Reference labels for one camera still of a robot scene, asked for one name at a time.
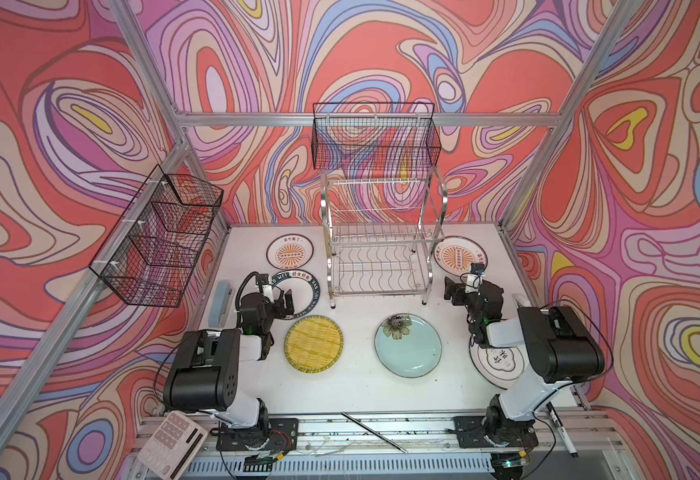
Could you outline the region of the yellow woven pattern plate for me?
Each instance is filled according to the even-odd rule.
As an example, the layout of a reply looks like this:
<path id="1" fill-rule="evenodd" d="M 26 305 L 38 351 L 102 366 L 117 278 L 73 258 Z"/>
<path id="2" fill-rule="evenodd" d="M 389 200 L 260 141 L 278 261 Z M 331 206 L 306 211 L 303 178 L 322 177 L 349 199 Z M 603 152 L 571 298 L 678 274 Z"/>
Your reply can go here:
<path id="1" fill-rule="evenodd" d="M 306 374 L 332 368 L 344 349 L 344 335 L 333 320 L 320 315 L 297 321 L 287 332 L 284 355 L 291 367 Z"/>

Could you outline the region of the light green flower plate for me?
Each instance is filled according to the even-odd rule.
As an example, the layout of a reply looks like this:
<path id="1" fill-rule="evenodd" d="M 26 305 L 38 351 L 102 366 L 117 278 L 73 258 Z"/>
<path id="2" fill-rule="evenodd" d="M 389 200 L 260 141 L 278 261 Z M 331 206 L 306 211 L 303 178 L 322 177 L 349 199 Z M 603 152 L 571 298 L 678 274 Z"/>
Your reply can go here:
<path id="1" fill-rule="evenodd" d="M 387 317 L 377 329 L 374 347 L 380 362 L 403 378 L 430 374 L 439 365 L 443 351 L 437 330 L 410 313 Z"/>

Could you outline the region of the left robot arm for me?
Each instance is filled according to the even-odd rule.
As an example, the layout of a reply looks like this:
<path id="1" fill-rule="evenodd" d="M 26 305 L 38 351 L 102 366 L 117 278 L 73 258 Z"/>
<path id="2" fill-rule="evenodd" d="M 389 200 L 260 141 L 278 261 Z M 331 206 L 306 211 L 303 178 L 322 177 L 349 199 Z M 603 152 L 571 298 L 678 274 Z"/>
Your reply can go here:
<path id="1" fill-rule="evenodd" d="M 267 359 L 275 340 L 272 325 L 295 313 L 292 292 L 272 300 L 260 292 L 235 299 L 237 324 L 185 335 L 163 389 L 163 404 L 184 413 L 206 413 L 230 430 L 271 433 L 265 402 L 246 393 L 240 365 Z"/>

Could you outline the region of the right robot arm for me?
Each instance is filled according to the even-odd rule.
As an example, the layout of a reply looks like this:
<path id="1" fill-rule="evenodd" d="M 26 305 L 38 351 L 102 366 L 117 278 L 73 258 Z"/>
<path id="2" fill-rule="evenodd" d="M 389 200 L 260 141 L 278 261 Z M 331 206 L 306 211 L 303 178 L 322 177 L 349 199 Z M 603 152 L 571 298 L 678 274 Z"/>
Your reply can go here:
<path id="1" fill-rule="evenodd" d="M 525 348 L 519 378 L 492 398 L 474 429 L 493 445 L 531 439 L 540 407 L 558 391 L 606 370 L 601 347 L 570 307 L 519 306 L 515 317 L 503 318 L 504 290 L 474 274 L 460 281 L 447 278 L 444 299 L 466 309 L 473 346 L 491 354 Z"/>

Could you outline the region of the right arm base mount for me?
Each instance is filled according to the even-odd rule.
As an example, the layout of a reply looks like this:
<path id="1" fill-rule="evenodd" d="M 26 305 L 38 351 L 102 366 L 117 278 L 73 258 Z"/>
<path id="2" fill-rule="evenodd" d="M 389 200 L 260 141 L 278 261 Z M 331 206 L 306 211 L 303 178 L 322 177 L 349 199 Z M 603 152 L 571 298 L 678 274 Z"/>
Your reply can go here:
<path id="1" fill-rule="evenodd" d="M 456 416 L 454 433 L 461 448 L 533 450 L 539 446 L 533 421 L 487 420 L 485 416 Z"/>

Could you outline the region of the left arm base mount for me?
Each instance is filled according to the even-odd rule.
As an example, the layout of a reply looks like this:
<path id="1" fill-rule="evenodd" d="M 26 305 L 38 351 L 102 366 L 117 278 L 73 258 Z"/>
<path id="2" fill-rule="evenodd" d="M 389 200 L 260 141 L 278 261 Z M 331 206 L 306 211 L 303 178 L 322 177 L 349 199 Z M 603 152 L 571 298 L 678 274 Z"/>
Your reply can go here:
<path id="1" fill-rule="evenodd" d="M 216 449 L 223 453 L 287 454 L 298 445 L 299 420 L 293 417 L 270 419 L 246 429 L 219 428 Z"/>

